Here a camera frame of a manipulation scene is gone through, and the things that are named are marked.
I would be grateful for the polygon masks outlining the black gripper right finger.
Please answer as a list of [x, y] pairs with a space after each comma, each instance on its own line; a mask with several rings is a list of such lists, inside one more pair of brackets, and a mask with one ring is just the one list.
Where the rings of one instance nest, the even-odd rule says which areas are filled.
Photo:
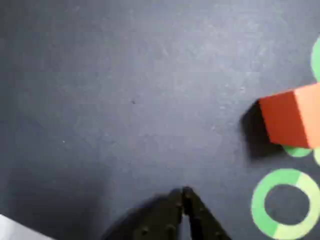
[[231, 239], [191, 187], [186, 186], [182, 189], [182, 202], [193, 240]]

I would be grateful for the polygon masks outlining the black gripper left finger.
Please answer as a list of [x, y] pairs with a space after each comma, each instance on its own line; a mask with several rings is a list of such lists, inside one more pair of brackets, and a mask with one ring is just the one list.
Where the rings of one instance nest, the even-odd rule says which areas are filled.
[[101, 239], [177, 240], [182, 214], [182, 190], [175, 188], [130, 210], [106, 230]]

